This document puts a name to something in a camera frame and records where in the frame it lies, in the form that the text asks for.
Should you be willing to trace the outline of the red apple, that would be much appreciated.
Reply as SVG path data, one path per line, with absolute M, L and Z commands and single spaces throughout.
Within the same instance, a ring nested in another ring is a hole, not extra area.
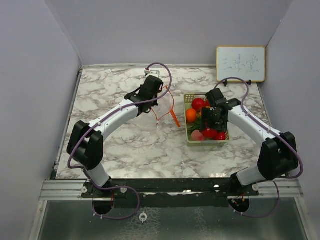
M 206 106 L 206 101 L 202 98 L 194 98 L 191 103 L 191 107 L 197 112 L 200 112 L 202 108 L 205 108 Z

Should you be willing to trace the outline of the clear orange-zipper zip bag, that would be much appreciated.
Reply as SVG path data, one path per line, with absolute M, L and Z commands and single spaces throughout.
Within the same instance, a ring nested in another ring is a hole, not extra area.
M 158 105 L 151 108 L 156 119 L 156 125 L 159 126 L 163 123 L 169 124 L 173 121 L 173 123 L 180 128 L 181 124 L 174 111 L 175 99 L 167 85 L 165 86 L 165 90 L 167 90 L 165 96 L 157 101 Z

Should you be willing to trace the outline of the orange fruit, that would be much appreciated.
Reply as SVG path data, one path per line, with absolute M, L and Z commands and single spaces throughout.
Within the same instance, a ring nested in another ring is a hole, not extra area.
M 197 111 L 193 108 L 189 108 L 185 112 L 185 120 L 188 124 L 193 124 L 197 120 Z

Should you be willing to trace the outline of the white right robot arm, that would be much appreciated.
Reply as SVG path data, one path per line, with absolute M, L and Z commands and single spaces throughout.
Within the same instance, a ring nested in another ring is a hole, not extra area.
M 205 97 L 210 107 L 201 110 L 201 130 L 226 131 L 231 123 L 260 148 L 256 164 L 231 175 L 229 189 L 234 195 L 242 195 L 248 185 L 272 181 L 298 168 L 296 139 L 292 133 L 282 133 L 265 124 L 242 101 L 226 99 L 219 88 L 207 92 Z

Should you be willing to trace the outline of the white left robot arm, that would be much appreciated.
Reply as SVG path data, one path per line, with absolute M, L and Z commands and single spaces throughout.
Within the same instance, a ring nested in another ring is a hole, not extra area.
M 149 113 L 158 104 L 158 94 L 163 86 L 161 79 L 149 75 L 112 110 L 91 122 L 80 120 L 74 125 L 66 150 L 69 154 L 67 164 L 70 169 L 80 168 L 88 175 L 94 182 L 93 191 L 97 196 L 106 197 L 111 190 L 108 183 L 111 177 L 102 165 L 105 140 L 128 121 Z

